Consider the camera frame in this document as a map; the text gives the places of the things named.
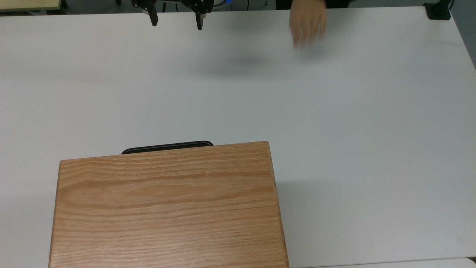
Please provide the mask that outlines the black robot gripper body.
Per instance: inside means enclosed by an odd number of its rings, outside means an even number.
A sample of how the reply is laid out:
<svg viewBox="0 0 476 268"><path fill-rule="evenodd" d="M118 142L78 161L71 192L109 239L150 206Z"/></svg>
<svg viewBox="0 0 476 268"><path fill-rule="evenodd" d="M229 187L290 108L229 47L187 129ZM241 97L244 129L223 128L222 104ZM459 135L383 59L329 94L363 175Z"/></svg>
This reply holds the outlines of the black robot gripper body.
<svg viewBox="0 0 476 268"><path fill-rule="evenodd" d="M133 7L141 8L146 13L152 12L159 7L159 2L181 4L194 13L211 13L215 5L214 0L132 0Z"/></svg>

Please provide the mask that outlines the person's bare hand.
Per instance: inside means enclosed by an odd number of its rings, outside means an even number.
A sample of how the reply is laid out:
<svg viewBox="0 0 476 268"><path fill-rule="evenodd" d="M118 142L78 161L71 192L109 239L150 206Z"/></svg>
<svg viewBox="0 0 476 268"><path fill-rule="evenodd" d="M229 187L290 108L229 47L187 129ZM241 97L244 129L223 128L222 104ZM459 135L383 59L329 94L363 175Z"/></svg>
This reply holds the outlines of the person's bare hand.
<svg viewBox="0 0 476 268"><path fill-rule="evenodd" d="M305 48L325 36L327 5L324 0L293 0L289 15L293 48Z"/></svg>

